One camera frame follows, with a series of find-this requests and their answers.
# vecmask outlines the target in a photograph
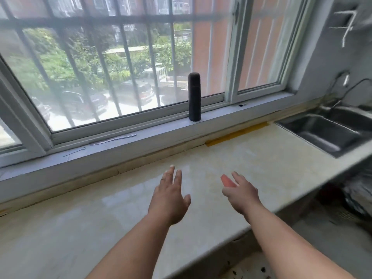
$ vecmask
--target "window sill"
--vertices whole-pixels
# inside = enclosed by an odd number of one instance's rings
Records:
[[[278,92],[133,132],[136,136],[63,152],[0,169],[0,203],[106,169],[165,148],[299,104],[295,95]]]

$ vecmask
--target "black thermos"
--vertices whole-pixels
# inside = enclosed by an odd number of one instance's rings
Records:
[[[200,74],[189,74],[189,119],[199,121],[202,118],[202,98],[200,88]]]

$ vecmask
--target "red object in hand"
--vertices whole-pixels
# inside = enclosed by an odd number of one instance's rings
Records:
[[[221,176],[221,181],[225,187],[237,187],[237,185],[230,178],[228,178],[225,174]]]

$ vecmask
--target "countertop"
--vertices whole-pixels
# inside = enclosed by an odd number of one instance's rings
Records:
[[[0,217],[1,278],[83,279],[147,213],[170,164],[191,194],[170,228],[153,278],[167,277],[249,229],[221,193],[232,170],[258,188],[273,212],[372,154],[372,141],[334,159],[272,124],[232,140],[170,156]]]

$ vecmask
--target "stainless steel sink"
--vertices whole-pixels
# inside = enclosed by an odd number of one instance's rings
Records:
[[[320,115],[315,109],[276,123],[338,158],[372,138],[372,115],[362,112],[340,106]]]

